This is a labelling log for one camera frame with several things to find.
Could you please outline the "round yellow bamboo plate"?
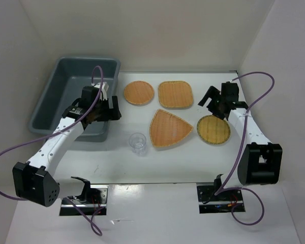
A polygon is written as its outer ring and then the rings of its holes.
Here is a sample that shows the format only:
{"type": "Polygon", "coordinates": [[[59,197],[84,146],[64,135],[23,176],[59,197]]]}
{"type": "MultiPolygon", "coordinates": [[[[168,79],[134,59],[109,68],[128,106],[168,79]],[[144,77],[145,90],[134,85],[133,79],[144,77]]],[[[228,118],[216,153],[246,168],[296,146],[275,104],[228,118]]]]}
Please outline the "round yellow bamboo plate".
{"type": "Polygon", "coordinates": [[[197,133],[207,144],[221,145],[229,140],[231,130],[225,120],[213,115],[207,115],[197,122],[197,133]]]}

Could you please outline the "round orange woven plate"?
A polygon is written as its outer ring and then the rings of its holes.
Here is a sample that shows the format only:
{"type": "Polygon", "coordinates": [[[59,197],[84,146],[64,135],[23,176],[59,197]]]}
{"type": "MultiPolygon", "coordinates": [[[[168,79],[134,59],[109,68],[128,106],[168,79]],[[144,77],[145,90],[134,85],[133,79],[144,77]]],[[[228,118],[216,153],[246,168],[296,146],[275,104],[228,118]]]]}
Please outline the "round orange woven plate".
{"type": "Polygon", "coordinates": [[[154,98],[153,87],[146,81],[133,81],[124,89],[124,97],[132,105],[145,105],[154,98]]]}

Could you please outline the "clear plastic cup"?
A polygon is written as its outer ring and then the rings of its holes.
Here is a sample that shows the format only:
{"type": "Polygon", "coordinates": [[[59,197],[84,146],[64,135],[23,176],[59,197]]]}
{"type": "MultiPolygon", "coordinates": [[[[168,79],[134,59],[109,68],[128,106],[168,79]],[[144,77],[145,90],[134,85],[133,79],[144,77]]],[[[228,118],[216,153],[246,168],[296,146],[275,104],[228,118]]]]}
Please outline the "clear plastic cup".
{"type": "Polygon", "coordinates": [[[146,150],[146,137],[142,133],[134,133],[129,138],[129,145],[137,155],[144,155],[146,150]]]}

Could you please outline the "square orange woven plate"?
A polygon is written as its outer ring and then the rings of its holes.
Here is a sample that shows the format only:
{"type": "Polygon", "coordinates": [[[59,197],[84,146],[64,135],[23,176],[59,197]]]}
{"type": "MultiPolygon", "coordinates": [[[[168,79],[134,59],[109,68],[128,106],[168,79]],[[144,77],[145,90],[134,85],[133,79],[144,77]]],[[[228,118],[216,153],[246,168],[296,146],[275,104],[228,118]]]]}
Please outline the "square orange woven plate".
{"type": "Polygon", "coordinates": [[[194,102],[191,86],[180,80],[160,83],[158,99],[162,107],[170,109],[186,109],[194,102]]]}

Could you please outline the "triangular orange woven plate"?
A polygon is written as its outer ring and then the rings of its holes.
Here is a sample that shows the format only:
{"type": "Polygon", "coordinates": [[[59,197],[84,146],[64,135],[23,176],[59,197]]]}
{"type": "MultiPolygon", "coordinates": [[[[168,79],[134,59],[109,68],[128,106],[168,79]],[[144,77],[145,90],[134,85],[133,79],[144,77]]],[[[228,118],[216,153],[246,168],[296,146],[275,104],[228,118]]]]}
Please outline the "triangular orange woven plate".
{"type": "Polygon", "coordinates": [[[169,147],[184,140],[193,126],[182,118],[158,109],[149,126],[149,137],[154,147],[169,147]]]}

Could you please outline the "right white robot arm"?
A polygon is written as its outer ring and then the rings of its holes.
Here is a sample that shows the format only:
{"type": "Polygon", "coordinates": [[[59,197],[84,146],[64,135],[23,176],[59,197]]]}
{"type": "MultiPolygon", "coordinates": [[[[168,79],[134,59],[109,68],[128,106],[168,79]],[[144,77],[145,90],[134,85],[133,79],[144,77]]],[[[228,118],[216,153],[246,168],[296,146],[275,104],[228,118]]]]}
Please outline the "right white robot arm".
{"type": "Polygon", "coordinates": [[[230,172],[218,175],[213,194],[226,199],[230,188],[251,185],[274,185],[279,181],[283,149],[272,143],[254,121],[244,101],[239,101],[237,83],[222,83],[221,89],[210,86],[198,103],[221,121],[233,126],[241,139],[238,155],[230,172]]]}

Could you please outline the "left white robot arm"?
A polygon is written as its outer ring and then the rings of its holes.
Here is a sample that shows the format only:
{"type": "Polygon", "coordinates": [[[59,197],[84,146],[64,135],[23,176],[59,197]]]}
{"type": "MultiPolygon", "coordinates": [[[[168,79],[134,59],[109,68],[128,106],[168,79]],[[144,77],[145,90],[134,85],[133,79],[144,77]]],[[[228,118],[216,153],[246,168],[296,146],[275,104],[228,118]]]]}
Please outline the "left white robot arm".
{"type": "Polygon", "coordinates": [[[60,187],[53,175],[72,143],[91,123],[121,118],[117,96],[111,97],[113,107],[109,107],[108,89],[106,82],[85,86],[81,97],[63,112],[52,137],[27,162],[15,164],[12,173],[18,197],[45,207],[55,202],[60,187]]]}

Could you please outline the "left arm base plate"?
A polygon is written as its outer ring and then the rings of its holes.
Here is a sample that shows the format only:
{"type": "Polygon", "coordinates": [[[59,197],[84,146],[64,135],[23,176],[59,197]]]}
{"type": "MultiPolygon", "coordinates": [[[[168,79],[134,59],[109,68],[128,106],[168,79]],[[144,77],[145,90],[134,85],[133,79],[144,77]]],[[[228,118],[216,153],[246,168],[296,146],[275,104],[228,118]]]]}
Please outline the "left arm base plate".
{"type": "MultiPolygon", "coordinates": [[[[94,213],[98,216],[105,216],[107,213],[108,185],[91,185],[86,193],[78,196],[68,196],[86,216],[92,216],[94,213]]],[[[62,200],[59,216],[80,216],[77,209],[67,200],[62,200]]]]}

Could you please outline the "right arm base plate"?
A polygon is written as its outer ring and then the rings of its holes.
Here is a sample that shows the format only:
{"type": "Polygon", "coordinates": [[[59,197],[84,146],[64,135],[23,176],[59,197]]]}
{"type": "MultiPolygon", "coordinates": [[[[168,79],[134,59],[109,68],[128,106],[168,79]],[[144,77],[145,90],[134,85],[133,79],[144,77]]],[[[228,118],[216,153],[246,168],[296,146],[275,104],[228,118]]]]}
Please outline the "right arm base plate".
{"type": "Polygon", "coordinates": [[[200,214],[216,214],[245,212],[243,197],[240,190],[231,190],[215,196],[215,188],[211,184],[197,184],[197,196],[200,214]]]}

